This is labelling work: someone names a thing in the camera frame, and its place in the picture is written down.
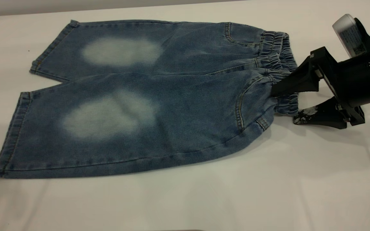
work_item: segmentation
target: denim shorts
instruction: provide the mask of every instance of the denim shorts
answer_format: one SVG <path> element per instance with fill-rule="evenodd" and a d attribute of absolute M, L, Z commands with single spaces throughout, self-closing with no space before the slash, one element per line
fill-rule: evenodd
<path fill-rule="evenodd" d="M 71 21 L 30 72 L 62 84 L 20 94 L 0 177 L 129 174 L 248 146 L 297 94 L 283 32 L 231 22 Z"/>

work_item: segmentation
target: stitching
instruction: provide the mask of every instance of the stitching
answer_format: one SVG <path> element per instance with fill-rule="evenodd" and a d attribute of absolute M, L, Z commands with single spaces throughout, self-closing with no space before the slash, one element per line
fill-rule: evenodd
<path fill-rule="evenodd" d="M 253 61 L 253 62 L 244 63 L 244 64 L 241 64 L 241 65 L 238 65 L 238 66 L 235 66 L 235 67 L 229 67 L 229 68 L 226 68 L 226 69 L 223 69 L 223 70 L 220 70 L 220 71 L 216 71 L 216 72 L 212 72 L 212 73 L 209 73 L 209 74 L 205 74 L 205 75 L 213 75 L 213 74 L 216 74 L 216 73 L 229 71 L 229 70 L 236 69 L 236 68 L 238 68 L 238 67 L 243 67 L 243 66 L 245 66 L 245 65 L 249 65 L 249 64 L 253 64 L 253 63 L 256 63 L 256 64 L 257 64 L 257 66 L 258 66 L 257 58 L 254 58 L 254 59 L 255 59 L 255 61 Z"/>
<path fill-rule="evenodd" d="M 239 44 L 239 45 L 244 45 L 244 46 L 247 46 L 247 47 L 259 44 L 258 42 L 242 43 L 242 42 L 238 42 L 238 41 L 234 40 L 231 36 L 231 22 L 227 22 L 225 24 L 225 38 L 228 41 L 232 42 L 232 43 Z"/>
<path fill-rule="evenodd" d="M 128 24 L 128 23 L 138 23 L 138 24 L 145 24 L 145 23 L 160 23 L 160 24 L 184 24 L 186 22 L 158 22 L 158 21 L 155 21 L 155 22 L 142 22 L 142 21 L 138 21 L 138 22 L 115 22 L 115 23 L 106 23 L 106 24 L 95 24 L 96 22 L 80 22 L 79 24 L 81 26 L 84 26 L 85 28 L 88 26 L 88 27 L 98 27 L 98 26 L 101 26 L 101 25 L 118 25 L 118 24 Z"/>
<path fill-rule="evenodd" d="M 263 125 L 261 123 L 259 123 L 258 121 L 255 121 L 257 124 L 259 124 L 261 126 L 261 128 L 265 131 L 266 129 L 263 127 Z"/>
<path fill-rule="evenodd" d="M 263 127 L 263 129 L 265 129 L 266 126 L 265 126 L 265 124 L 263 124 L 262 117 L 259 117 L 256 122 L 258 122 L 259 124 L 261 124 L 261 126 Z"/>
<path fill-rule="evenodd" d="M 27 109 L 25 110 L 25 113 L 24 113 L 24 116 L 22 117 L 22 122 L 21 122 L 21 125 L 19 126 L 19 129 L 18 129 L 18 137 L 16 138 L 16 141 L 15 141 L 15 145 L 13 146 L 13 149 L 12 149 L 12 153 L 9 155 L 9 158 L 8 160 L 6 161 L 6 164 L 4 165 L 4 168 L 2 169 L 2 174 L 4 175 L 5 174 L 5 170 L 6 170 L 6 167 L 8 166 L 9 162 L 11 161 L 12 159 L 12 156 L 13 156 L 13 153 L 15 152 L 15 148 L 16 148 L 16 145 L 18 144 L 18 140 L 19 140 L 19 136 L 21 134 L 21 129 L 22 129 L 22 125 L 24 124 L 24 120 L 25 120 L 25 116 L 28 112 L 28 109 L 30 107 L 30 102 L 31 102 L 31 95 L 29 92 L 28 93 L 28 97 L 29 97 L 29 101 L 28 101 L 28 105 L 27 105 Z"/>
<path fill-rule="evenodd" d="M 73 30 L 75 29 L 75 27 L 72 27 L 72 29 L 70 29 L 65 35 L 64 35 L 64 37 L 63 38 L 61 38 L 61 40 L 59 40 L 55 45 L 54 45 L 54 47 L 53 48 L 51 48 L 49 51 L 48 51 L 48 53 L 47 53 L 47 55 L 45 55 L 40 61 L 38 61 L 38 63 L 37 63 L 37 65 L 36 65 L 36 67 L 35 67 L 35 72 L 37 72 L 37 68 L 41 65 L 41 63 L 42 63 L 42 61 L 44 61 L 45 60 L 45 58 L 46 57 L 48 57 L 49 55 L 50 55 L 50 53 L 69 35 L 69 33 L 71 33 Z"/>
<path fill-rule="evenodd" d="M 261 36 L 260 47 L 259 47 L 259 51 L 260 51 L 260 53 L 261 53 L 261 51 L 262 51 L 262 44 L 263 44 L 263 38 L 264 38 L 264 36 L 265 36 L 265 32 L 263 32 L 263 33 L 262 33 L 262 36 Z"/>
<path fill-rule="evenodd" d="M 274 48 L 274 45 L 275 45 L 275 42 L 276 42 L 275 40 L 276 40 L 276 35 L 273 35 L 273 38 L 272 38 L 272 47 L 270 49 L 271 51 L 275 51 L 275 48 Z"/>
<path fill-rule="evenodd" d="M 54 78 L 57 78 L 57 79 L 62 79 L 62 80 L 66 80 L 66 81 L 69 81 L 69 79 L 65 79 L 65 78 L 62 78 L 62 77 L 58 77 L 58 76 L 55 76 L 55 75 L 51 75 L 51 74 L 48 74 L 48 73 L 45 73 L 45 72 L 40 72 L 40 71 L 35 71 L 35 73 L 40 73 L 40 74 L 43 74 L 43 75 L 47 75 L 47 76 L 51 76 L 51 77 L 54 77 Z"/>
<path fill-rule="evenodd" d="M 265 124 L 266 128 L 269 127 L 269 124 L 267 123 L 267 121 L 263 117 L 261 117 L 261 121 Z"/>
<path fill-rule="evenodd" d="M 137 160 L 141 160 L 141 159 L 155 159 L 155 158 L 168 158 L 168 157 L 172 157 L 172 156 L 175 156 L 175 155 L 182 155 L 182 154 L 189 154 L 189 153 L 194 153 L 194 152 L 199 152 L 199 151 L 202 151 L 202 150 L 205 150 L 205 149 L 209 149 L 209 148 L 213 148 L 215 146 L 218 146 L 218 145 L 222 145 L 222 144 L 225 144 L 235 138 L 237 138 L 238 136 L 240 136 L 240 134 L 238 135 L 235 135 L 233 137 L 231 137 L 229 140 L 223 142 L 223 143 L 218 143 L 218 144 L 215 144 L 215 145 L 212 145 L 212 146 L 209 146 L 207 148 L 202 148 L 202 149 L 199 149 L 197 151 L 193 151 L 193 152 L 178 152 L 178 153 L 175 153 L 175 154 L 172 154 L 172 155 L 165 155 L 165 156 L 160 156 L 160 157 L 152 157 L 152 158 L 137 158 L 137 159 L 131 159 L 131 160 L 126 160 L 126 161 L 119 161 L 119 162 L 110 162 L 110 163 L 101 163 L 101 164 L 90 164 L 90 165 L 79 165 L 79 166 L 72 166 L 72 167 L 60 167 L 60 168 L 35 168 L 35 169 L 10 169 L 10 170 L 6 170 L 6 171 L 38 171 L 38 170 L 54 170 L 54 169 L 64 169 L 64 168 L 79 168 L 79 167 L 90 167 L 90 166 L 96 166 L 96 165 L 105 165 L 105 164 L 118 164 L 118 163 L 125 163 L 125 162 L 130 162 L 130 161 L 137 161 Z"/>
<path fill-rule="evenodd" d="M 258 78 L 256 79 L 255 81 L 253 81 L 252 83 L 249 84 L 249 86 L 243 91 L 243 93 L 241 94 L 241 96 L 239 97 L 239 103 L 237 102 L 237 118 L 239 118 L 241 120 L 241 127 L 238 127 L 240 132 L 242 132 L 243 130 L 245 130 L 244 128 L 244 124 L 243 124 L 243 118 L 242 118 L 242 100 L 243 100 L 243 97 L 245 95 L 245 93 L 257 82 L 261 81 L 262 79 L 264 78 L 261 77 L 261 78 Z"/>

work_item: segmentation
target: label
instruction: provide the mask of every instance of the label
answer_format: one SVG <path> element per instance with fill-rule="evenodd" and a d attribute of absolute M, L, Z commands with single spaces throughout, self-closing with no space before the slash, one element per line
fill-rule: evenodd
<path fill-rule="evenodd" d="M 366 52 L 366 48 L 362 43 L 361 35 L 356 25 L 339 32 L 339 37 L 347 49 L 349 56 L 356 57 Z"/>

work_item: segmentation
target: white tablecloth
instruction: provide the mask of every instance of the white tablecloth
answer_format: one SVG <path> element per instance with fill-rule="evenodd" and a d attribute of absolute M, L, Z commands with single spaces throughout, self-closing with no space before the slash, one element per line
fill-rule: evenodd
<path fill-rule="evenodd" d="M 28 73 L 71 20 L 239 22 L 287 32 L 298 64 L 327 47 L 345 13 L 370 34 L 370 0 L 252 0 L 0 16 L 0 148 L 21 91 L 58 82 Z M 302 93 L 300 108 L 332 93 Z M 370 104 L 366 124 L 336 130 L 277 117 L 248 148 L 186 167 L 110 177 L 0 179 L 0 231 L 370 231 Z"/>

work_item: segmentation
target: waistband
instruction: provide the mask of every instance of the waistband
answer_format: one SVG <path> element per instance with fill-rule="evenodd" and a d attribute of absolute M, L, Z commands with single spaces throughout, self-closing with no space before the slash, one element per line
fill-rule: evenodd
<path fill-rule="evenodd" d="M 289 35 L 284 32 L 265 31 L 262 34 L 258 65 L 266 69 L 273 84 L 281 81 L 298 66 L 292 54 Z M 276 98 L 275 112 L 294 116 L 298 113 L 298 94 L 284 95 Z"/>

